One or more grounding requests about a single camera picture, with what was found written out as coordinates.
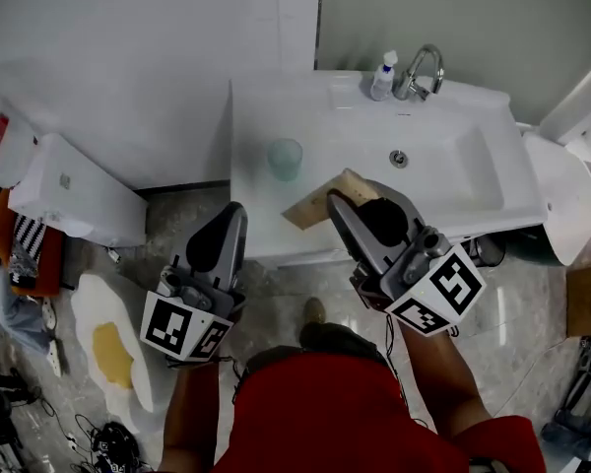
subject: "faucet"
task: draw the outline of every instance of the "faucet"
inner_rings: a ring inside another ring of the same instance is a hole
[[[431,81],[431,91],[426,90],[416,83],[416,71],[421,66],[421,63],[423,63],[427,53],[433,56],[433,80]],[[435,45],[427,43],[418,51],[418,54],[416,54],[410,67],[407,70],[404,70],[401,74],[398,85],[394,89],[394,96],[398,100],[406,100],[410,93],[414,93],[415,95],[418,95],[422,101],[425,101],[431,93],[437,93],[440,91],[443,79],[444,67],[442,66],[442,54],[440,54],[440,51]]]

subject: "drain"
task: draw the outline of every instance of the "drain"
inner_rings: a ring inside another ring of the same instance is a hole
[[[403,169],[409,162],[407,155],[398,149],[390,153],[390,163],[397,169]]]

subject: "striped cloth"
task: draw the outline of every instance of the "striped cloth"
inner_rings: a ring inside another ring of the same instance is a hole
[[[17,214],[9,259],[9,278],[12,286],[34,288],[41,242],[45,233],[46,225]]]

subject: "jeans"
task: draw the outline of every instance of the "jeans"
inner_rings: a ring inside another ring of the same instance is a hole
[[[43,323],[41,306],[13,293],[4,266],[0,266],[0,324],[25,347],[48,354],[51,338]]]
[[[299,344],[301,347],[281,345],[256,354],[247,362],[243,380],[247,375],[269,365],[306,352],[355,356],[370,359],[388,368],[385,358],[378,352],[376,345],[341,324],[309,322],[299,333]]]

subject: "white sink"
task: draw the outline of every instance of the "white sink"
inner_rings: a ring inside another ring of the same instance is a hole
[[[429,85],[429,79],[419,82]],[[258,74],[232,81],[231,199],[249,215],[246,256],[277,264],[347,257],[330,221],[301,231],[281,213],[350,168],[407,195],[452,241],[542,224],[546,209],[509,96],[445,81],[427,101],[372,101],[359,72]],[[291,182],[267,145],[303,147]],[[390,153],[407,157],[402,169]]]

